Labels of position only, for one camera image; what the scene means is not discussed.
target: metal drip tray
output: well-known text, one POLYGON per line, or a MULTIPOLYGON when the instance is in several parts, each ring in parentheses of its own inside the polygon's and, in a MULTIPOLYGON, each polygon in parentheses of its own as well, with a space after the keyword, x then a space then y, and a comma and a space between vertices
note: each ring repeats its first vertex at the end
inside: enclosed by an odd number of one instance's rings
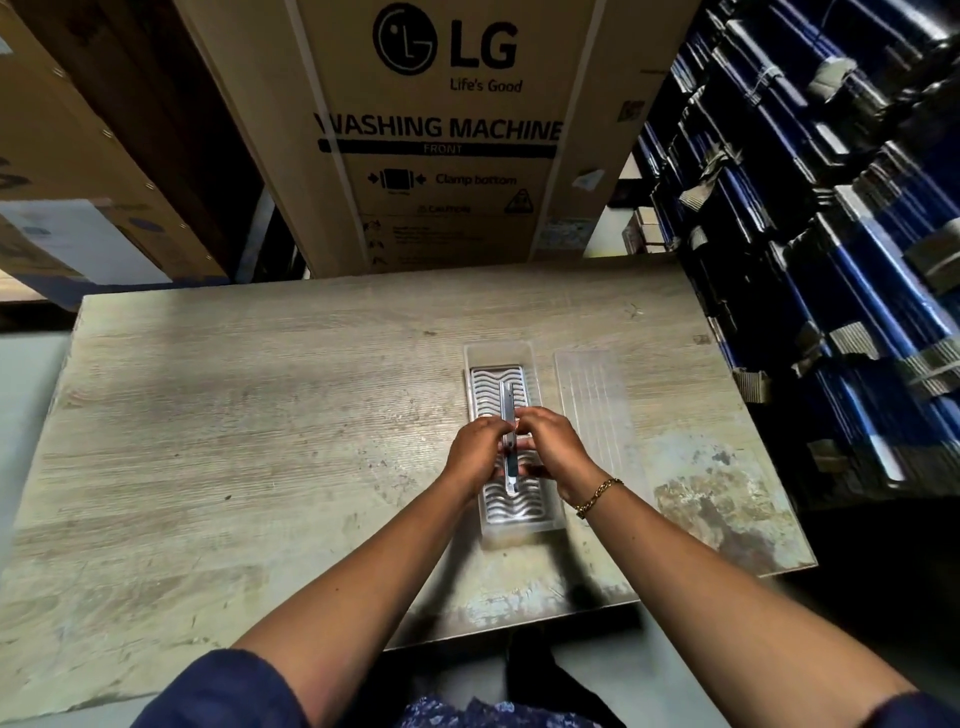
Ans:
MULTIPOLYGON (((540 404, 533 348, 526 342, 488 342, 464 347, 470 418, 500 415, 500 383, 507 382, 517 407, 540 404)), ((520 465, 538 464, 533 452, 518 455, 520 465)), ((502 458, 497 466, 502 467, 502 458)), ((505 483, 487 483, 480 491, 484 547, 521 544, 543 531, 565 527, 564 508, 552 480, 521 477, 516 495, 505 483)))

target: lg logo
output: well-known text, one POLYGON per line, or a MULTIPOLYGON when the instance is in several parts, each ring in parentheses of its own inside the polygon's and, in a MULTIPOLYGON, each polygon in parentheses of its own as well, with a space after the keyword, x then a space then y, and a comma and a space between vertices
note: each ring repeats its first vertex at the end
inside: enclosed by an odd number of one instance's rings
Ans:
MULTIPOLYGON (((501 42, 499 36, 516 37, 516 25, 492 23, 480 37, 480 58, 464 56, 464 23, 450 23, 450 65, 479 68, 480 60, 489 68, 513 68, 516 44, 501 42)), ((437 31, 425 12, 410 3, 388 5, 373 23, 373 47, 384 64, 404 76, 417 76, 437 58, 437 31)))

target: wavy metal grill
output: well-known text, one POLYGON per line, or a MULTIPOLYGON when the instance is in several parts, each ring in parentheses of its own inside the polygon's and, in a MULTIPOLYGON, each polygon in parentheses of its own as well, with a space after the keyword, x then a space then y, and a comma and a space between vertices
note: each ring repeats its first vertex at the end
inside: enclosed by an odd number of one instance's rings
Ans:
MULTIPOLYGON (((473 390, 473 401, 476 406, 477 417, 485 415, 500 416, 500 382, 506 381, 514 392, 514 403, 517 407, 525 407, 529 403, 527 397, 527 383, 523 376, 523 368, 497 367, 490 369, 471 369, 470 388, 473 390)), ((520 465, 536 463, 537 456, 532 452, 521 452, 518 456, 520 465)), ((497 460, 497 467, 502 467, 501 459, 497 460)), ((507 495, 507 489, 502 482, 487 483, 483 487, 483 500, 487 508, 487 522, 497 525, 503 523, 536 522, 547 520, 547 512, 543 503, 543 493, 540 481, 534 477, 522 477, 516 484, 516 496, 507 495)))

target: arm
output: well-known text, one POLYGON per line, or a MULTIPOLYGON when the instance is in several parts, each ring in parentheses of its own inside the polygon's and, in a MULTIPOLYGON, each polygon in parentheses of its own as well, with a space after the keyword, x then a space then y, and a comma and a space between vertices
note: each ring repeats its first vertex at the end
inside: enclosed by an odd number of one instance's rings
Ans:
POLYGON ((489 479, 500 438, 511 429, 499 418, 461 429, 429 488, 234 645, 276 668, 311 724, 331 725, 347 707, 489 479))
MULTIPOLYGON (((611 476, 570 422, 517 410, 518 446, 536 449, 572 505, 611 476)), ((854 726, 914 688, 824 619, 727 563, 623 486, 587 521, 727 720, 737 726, 854 726)))

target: gold bracelet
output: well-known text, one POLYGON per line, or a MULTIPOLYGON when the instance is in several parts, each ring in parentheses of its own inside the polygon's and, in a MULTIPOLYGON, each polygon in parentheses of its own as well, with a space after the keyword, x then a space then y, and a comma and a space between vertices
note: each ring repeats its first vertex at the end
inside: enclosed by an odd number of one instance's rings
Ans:
POLYGON ((589 511, 589 509, 592 508, 594 505, 596 505, 597 500, 599 500, 599 498, 604 493, 607 492, 607 489, 610 488, 615 483, 619 483, 620 485, 623 485, 623 481, 618 477, 612 477, 610 480, 607 480, 606 482, 604 482, 603 485, 597 488, 597 492, 593 494, 593 497, 590 500, 588 500, 583 505, 577 506, 577 515, 580 518, 585 519, 587 517, 587 512, 589 511))

